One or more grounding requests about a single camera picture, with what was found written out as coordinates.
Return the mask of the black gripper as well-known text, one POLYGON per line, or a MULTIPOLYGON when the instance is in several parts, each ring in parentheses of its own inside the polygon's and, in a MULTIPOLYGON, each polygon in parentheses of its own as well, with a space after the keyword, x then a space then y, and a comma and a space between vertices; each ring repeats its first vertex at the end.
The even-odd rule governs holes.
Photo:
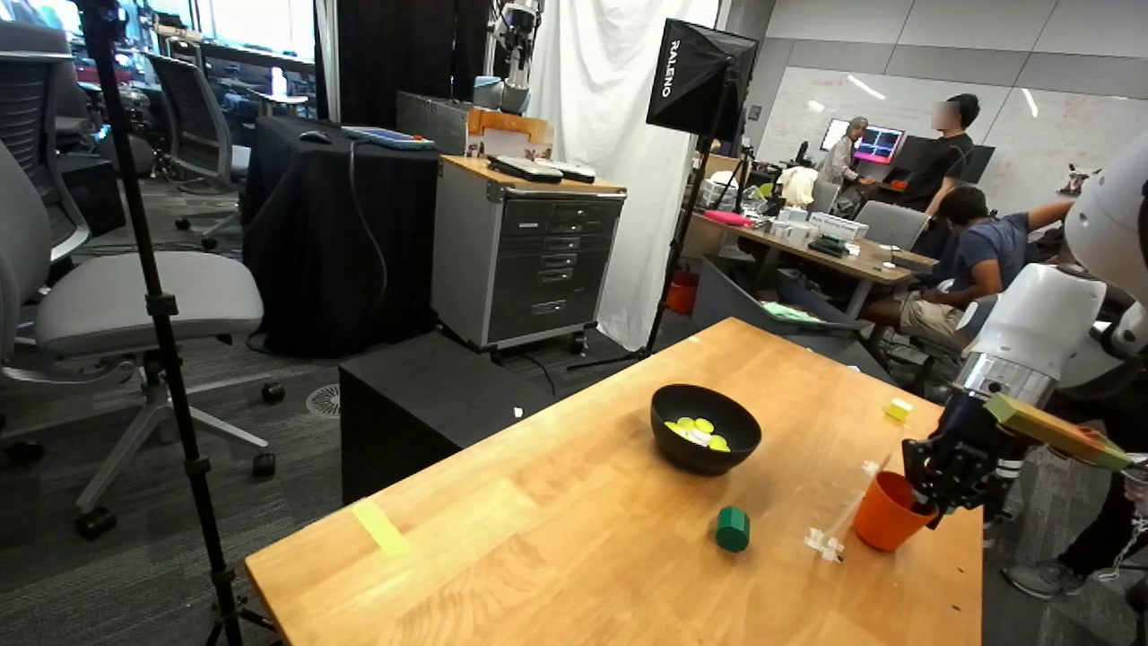
POLYGON ((1002 431, 978 397, 953 392, 928 438, 901 441, 910 508, 938 525, 953 511, 1004 514, 1020 478, 1020 438, 1002 431))

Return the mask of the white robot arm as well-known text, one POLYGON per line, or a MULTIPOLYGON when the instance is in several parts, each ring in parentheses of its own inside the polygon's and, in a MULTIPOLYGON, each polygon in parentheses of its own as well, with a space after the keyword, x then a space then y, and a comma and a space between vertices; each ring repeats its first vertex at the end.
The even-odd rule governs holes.
POLYGON ((978 332, 937 431, 901 441, 910 511, 928 527, 959 508, 981 508, 1004 486, 1002 459, 1022 447, 1046 447, 1145 483, 1138 453, 1045 413, 1056 392, 1145 368, 1145 184, 1148 135, 1138 135, 1100 166, 1062 224, 1074 270, 1028 264, 990 304, 971 309, 978 332))

